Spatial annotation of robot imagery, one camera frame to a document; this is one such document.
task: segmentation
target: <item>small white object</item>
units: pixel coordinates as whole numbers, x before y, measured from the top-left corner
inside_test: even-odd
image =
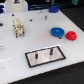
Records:
[[[21,18],[14,19],[13,23],[14,23],[16,37],[20,35],[24,36],[24,24],[22,22],[22,19]]]
[[[3,50],[3,47],[2,46],[0,46],[0,51],[2,51]]]

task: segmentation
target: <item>white table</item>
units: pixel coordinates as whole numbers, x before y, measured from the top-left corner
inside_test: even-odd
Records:
[[[14,17],[11,13],[0,14],[0,22],[4,24],[0,27],[0,46],[3,47],[0,52],[0,84],[11,83],[84,61],[84,32],[61,11],[49,13],[46,9],[42,14],[40,10],[14,14]],[[25,37],[16,38],[13,18],[22,18]],[[65,36],[62,39],[54,37],[50,34],[53,27],[61,27],[65,30],[65,34],[68,31],[75,31],[77,39],[70,41]],[[66,56],[65,60],[29,68],[26,52],[56,45],[60,46]]]

